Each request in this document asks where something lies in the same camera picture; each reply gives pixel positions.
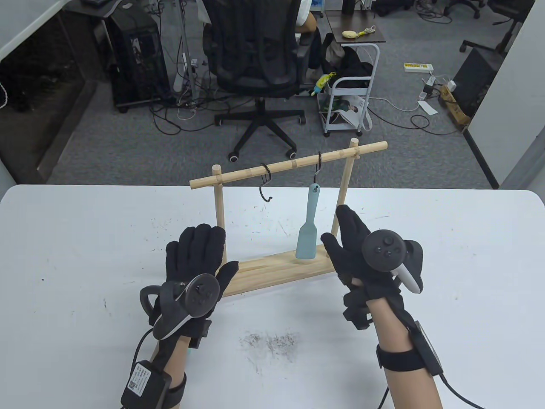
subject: light blue spatula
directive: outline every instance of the light blue spatula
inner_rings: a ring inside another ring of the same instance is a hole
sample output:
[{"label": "light blue spatula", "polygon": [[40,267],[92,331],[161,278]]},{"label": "light blue spatula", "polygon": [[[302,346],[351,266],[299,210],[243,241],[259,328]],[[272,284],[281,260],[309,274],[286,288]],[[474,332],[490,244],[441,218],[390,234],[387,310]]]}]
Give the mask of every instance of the light blue spatula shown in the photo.
[{"label": "light blue spatula", "polygon": [[316,215],[319,195],[320,185],[318,183],[311,184],[308,188],[307,220],[299,229],[297,249],[295,250],[295,257],[301,260],[316,258],[316,237],[318,230],[314,225],[314,216]]}]

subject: white table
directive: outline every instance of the white table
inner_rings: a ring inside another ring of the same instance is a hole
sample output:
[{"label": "white table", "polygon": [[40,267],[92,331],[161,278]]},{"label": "white table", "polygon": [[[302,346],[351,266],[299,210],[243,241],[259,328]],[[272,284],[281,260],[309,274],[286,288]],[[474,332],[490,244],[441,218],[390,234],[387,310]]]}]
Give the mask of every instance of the white table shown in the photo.
[{"label": "white table", "polygon": [[55,16],[70,0],[5,0],[0,24],[0,61]]},{"label": "white table", "polygon": [[[307,189],[225,188],[229,259],[295,248]],[[318,231],[336,189],[322,189]],[[486,408],[542,406],[543,203],[527,191],[350,189],[371,230],[425,250],[407,309],[451,384]],[[117,409],[140,336],[138,292],[165,244],[214,223],[212,188],[16,186],[0,204],[2,407]],[[189,356],[186,408],[370,408],[386,386],[373,329],[342,317],[334,274],[226,298]],[[149,357],[148,339],[141,359]],[[465,404],[439,385],[445,408]],[[392,408],[388,399],[386,408]]]}]

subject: office chair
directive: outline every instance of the office chair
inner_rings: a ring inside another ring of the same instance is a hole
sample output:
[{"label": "office chair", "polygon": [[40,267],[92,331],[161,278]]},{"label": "office chair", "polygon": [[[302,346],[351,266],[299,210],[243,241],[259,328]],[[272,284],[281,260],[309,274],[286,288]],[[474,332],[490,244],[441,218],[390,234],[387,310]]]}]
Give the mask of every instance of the office chair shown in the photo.
[{"label": "office chair", "polygon": [[304,82],[313,34],[295,40],[295,22],[301,0],[203,0],[211,25],[203,33],[204,53],[218,85],[229,92],[255,97],[256,109],[225,113],[214,117],[223,121],[251,121],[229,161],[236,162],[240,149],[257,128],[265,126],[289,145],[286,156],[297,154],[297,145],[273,121],[299,117],[305,124],[305,111],[268,111],[265,98],[289,98]]},{"label": "office chair", "polygon": [[[485,6],[485,0],[471,0],[471,1],[474,1],[474,2],[478,1],[480,8],[483,8]],[[473,11],[475,12],[475,14],[473,15],[474,19],[480,18],[481,12],[479,11],[479,8],[476,5],[474,5],[471,1],[470,0],[450,0],[449,5],[445,7],[445,9],[443,10],[443,15],[448,16],[450,14],[450,8],[453,7],[454,5],[465,4],[466,6],[471,7]]]},{"label": "office chair", "polygon": [[[533,5],[534,0],[488,0],[488,6],[492,9],[493,12],[504,15],[508,19],[513,20],[511,23],[511,27],[509,28],[507,33],[505,33],[503,40],[495,48],[464,40],[462,42],[462,46],[460,47],[460,52],[465,52],[469,46],[481,48],[484,50],[495,51],[505,57],[507,54],[505,50],[507,49],[507,46],[511,41],[511,37],[513,37],[513,32],[517,27],[517,24],[523,23],[526,20],[526,17],[528,17],[528,13],[530,12]],[[497,26],[508,21],[509,20],[496,22],[493,23],[493,25]]]}]

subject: wooden rod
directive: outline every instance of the wooden rod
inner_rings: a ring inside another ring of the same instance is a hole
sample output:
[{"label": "wooden rod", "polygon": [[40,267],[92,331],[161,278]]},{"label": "wooden rod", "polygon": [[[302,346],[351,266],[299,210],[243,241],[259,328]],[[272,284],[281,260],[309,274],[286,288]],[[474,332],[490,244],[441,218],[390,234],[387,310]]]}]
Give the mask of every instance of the wooden rod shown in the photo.
[{"label": "wooden rod", "polygon": [[[358,138],[352,138],[350,139],[350,148],[358,146]],[[346,158],[346,163],[344,164],[344,171],[342,172],[342,179],[341,179],[341,187],[339,188],[339,196],[337,198],[337,205],[335,206],[335,210],[338,206],[343,205],[344,201],[346,199],[346,192],[348,190],[348,184],[350,183],[350,176],[352,175],[352,167],[354,166],[354,157],[348,157]],[[339,230],[339,222],[337,220],[337,216],[333,214],[333,225],[331,227],[331,234],[333,234],[335,237],[337,237],[337,232]]]},{"label": "wooden rod", "polygon": [[[340,151],[327,152],[322,154],[322,162],[331,162],[332,160],[355,157],[365,153],[383,151],[388,148],[388,143],[375,142],[368,145],[360,145],[352,148],[341,149]],[[286,160],[267,165],[271,173],[283,172],[298,167],[310,166],[318,163],[318,155],[307,156],[304,158]],[[208,176],[201,179],[193,179],[189,181],[189,186],[192,189],[204,188],[206,186],[214,186],[221,183],[229,183],[240,181],[242,179],[253,178],[255,176],[265,175],[267,171],[263,166],[251,167],[239,171],[221,173],[219,175]]]},{"label": "wooden rod", "polygon": [[[212,166],[212,175],[221,176],[221,166]],[[214,185],[214,202],[216,204],[216,224],[219,227],[225,229],[225,213],[223,212],[223,185]],[[223,245],[223,259],[221,265],[223,266],[227,262],[227,246]]]}]

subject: hand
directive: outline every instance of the hand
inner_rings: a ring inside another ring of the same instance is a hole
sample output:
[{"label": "hand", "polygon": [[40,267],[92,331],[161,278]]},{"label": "hand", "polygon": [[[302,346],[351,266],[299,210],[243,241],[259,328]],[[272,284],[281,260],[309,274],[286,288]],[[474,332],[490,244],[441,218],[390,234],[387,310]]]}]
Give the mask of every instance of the hand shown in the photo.
[{"label": "hand", "polygon": [[399,294],[391,274],[372,269],[364,259],[361,246],[371,233],[367,226],[345,204],[337,207],[336,215],[341,229],[342,247],[330,233],[322,235],[322,242],[339,279],[351,290],[345,295],[344,304],[353,306],[363,302],[365,306],[370,299]]},{"label": "hand", "polygon": [[[180,235],[179,240],[170,242],[166,246],[166,270],[167,281],[189,282],[199,274],[212,274],[216,276],[220,284],[219,301],[223,292],[231,282],[231,279],[238,271],[238,261],[231,261],[221,265],[223,257],[223,245],[225,244],[225,230],[221,227],[210,227],[201,224],[195,227],[188,227]],[[150,325],[160,314],[159,299],[155,301],[154,314],[151,315]],[[214,308],[201,318],[192,318],[187,321],[175,336],[187,336],[192,342],[198,343],[202,336],[206,336],[210,317]]]}]

